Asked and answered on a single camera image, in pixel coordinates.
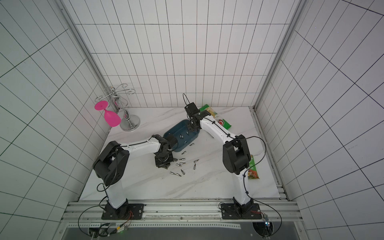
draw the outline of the grid tile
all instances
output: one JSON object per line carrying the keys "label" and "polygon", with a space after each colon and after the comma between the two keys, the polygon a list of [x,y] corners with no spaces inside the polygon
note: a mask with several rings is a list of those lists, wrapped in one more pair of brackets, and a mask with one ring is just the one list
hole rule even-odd
{"label": "grid tile", "polygon": [[[87,11],[81,14],[82,21],[94,24],[92,14],[104,14],[102,4],[112,2],[88,7],[89,3],[92,1],[76,2],[74,6],[78,7],[76,11]],[[69,11],[75,13],[72,5]],[[118,23],[114,22],[114,9],[112,12],[107,8],[106,13],[111,23]],[[108,24],[103,16],[95,20]],[[12,199],[12,204],[7,204],[11,208],[1,211],[7,213],[1,214],[1,239],[12,238],[18,224],[27,226],[18,231],[19,237],[52,238],[58,226],[56,221],[60,221],[68,201],[76,200],[101,147],[101,138],[109,130],[105,121],[100,121],[104,120],[101,113],[93,108],[93,100],[102,94],[98,79],[67,30],[53,0],[0,3],[0,192],[2,199]],[[116,49],[125,46],[126,50],[122,49],[128,53],[120,26],[117,29],[115,25],[85,25],[80,31],[99,36],[102,44],[109,41],[109,50],[119,52]],[[101,38],[99,31],[115,34],[119,44],[113,45],[115,40],[106,36]],[[88,46],[92,51],[105,48],[104,44],[93,40],[92,43],[94,47],[90,43]],[[107,72],[116,71],[115,67],[121,71],[120,65],[114,66],[116,58],[100,55],[97,60],[111,62]],[[75,125],[84,133],[77,129],[74,132]],[[82,182],[75,180],[78,184],[74,185],[70,175]]]}
{"label": "grid tile", "polygon": [[[65,4],[104,77],[129,75],[130,79],[121,82],[133,83],[138,93],[145,94],[138,94],[137,100],[133,100],[135,106],[144,107],[169,106],[168,100],[161,101],[167,93],[172,106],[183,106],[184,101],[178,101],[177,96],[185,92],[195,94],[198,106],[250,106],[265,80],[256,76],[267,75],[287,29],[286,22],[298,3],[72,1]],[[118,53],[125,56],[121,59]],[[226,85],[223,89],[223,84],[218,87],[220,82],[215,87],[216,79],[220,81],[223,74],[232,77],[229,90]],[[168,82],[158,81],[157,88],[140,77],[134,83],[134,75],[153,75],[157,81],[168,75]],[[180,86],[180,78],[174,88],[174,77],[170,75],[182,75],[185,87]],[[194,76],[196,81],[187,79],[187,75]],[[198,75],[203,76],[202,81],[197,80]],[[213,82],[209,75],[215,75]],[[238,82],[235,75],[255,78]],[[220,101],[220,96],[227,93],[235,94],[228,95],[230,101]]]}
{"label": "grid tile", "polygon": [[[308,3],[257,106],[310,239],[381,237],[383,13],[349,2]],[[357,202],[372,219],[352,216]]]}

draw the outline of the white marble surface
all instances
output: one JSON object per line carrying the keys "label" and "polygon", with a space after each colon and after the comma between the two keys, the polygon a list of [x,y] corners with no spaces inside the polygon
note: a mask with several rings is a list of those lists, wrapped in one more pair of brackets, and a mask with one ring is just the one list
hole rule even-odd
{"label": "white marble surface", "polygon": [[[214,108],[228,123],[232,133],[246,137],[257,136],[248,107]],[[133,132],[124,132],[114,127],[107,137],[110,141],[118,143],[136,142],[149,138],[153,134],[163,135],[176,125],[187,114],[184,108],[131,108],[131,114],[141,119],[139,128]],[[257,138],[248,139],[250,153],[259,160],[263,155],[262,142]],[[122,185],[127,199],[201,199],[201,198],[232,198],[233,183],[229,173],[222,162],[222,144],[201,130],[199,136],[193,141],[193,146],[187,146],[181,152],[174,152],[176,158],[186,158],[182,167],[171,163],[167,169],[155,166],[154,154],[146,154],[136,159],[129,159]],[[177,172],[182,177],[169,172]],[[275,180],[268,162],[264,159],[257,165],[260,179],[249,180],[249,192],[252,197],[279,197]],[[97,192],[96,186],[101,182],[92,171],[80,200],[101,200],[105,193]]]}

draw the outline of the black mounting plate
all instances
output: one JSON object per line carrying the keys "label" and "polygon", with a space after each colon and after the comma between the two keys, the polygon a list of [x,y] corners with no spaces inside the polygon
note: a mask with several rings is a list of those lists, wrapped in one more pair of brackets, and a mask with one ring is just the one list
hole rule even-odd
{"label": "black mounting plate", "polygon": [[101,219],[103,220],[128,220],[129,211],[132,211],[133,216],[132,220],[140,220],[143,215],[144,204],[128,204],[125,202],[121,207],[114,209],[109,203],[105,205],[103,215]]}
{"label": "black mounting plate", "polygon": [[175,161],[175,159],[173,158],[172,152],[170,151],[168,151],[168,159],[165,161],[161,161],[159,158],[155,156],[155,164],[156,164],[156,167],[158,168],[163,167],[165,169],[168,169],[168,167],[170,166],[170,163],[173,161]]}
{"label": "black mounting plate", "polygon": [[238,214],[236,214],[234,206],[235,206],[235,204],[225,204],[225,203],[220,204],[221,217],[223,219],[234,219],[234,220],[237,220],[237,219],[262,219],[263,218],[262,214],[251,213],[251,211],[256,211],[256,212],[260,211],[260,207],[258,204],[252,204],[252,208],[247,213],[243,214],[241,217]]}

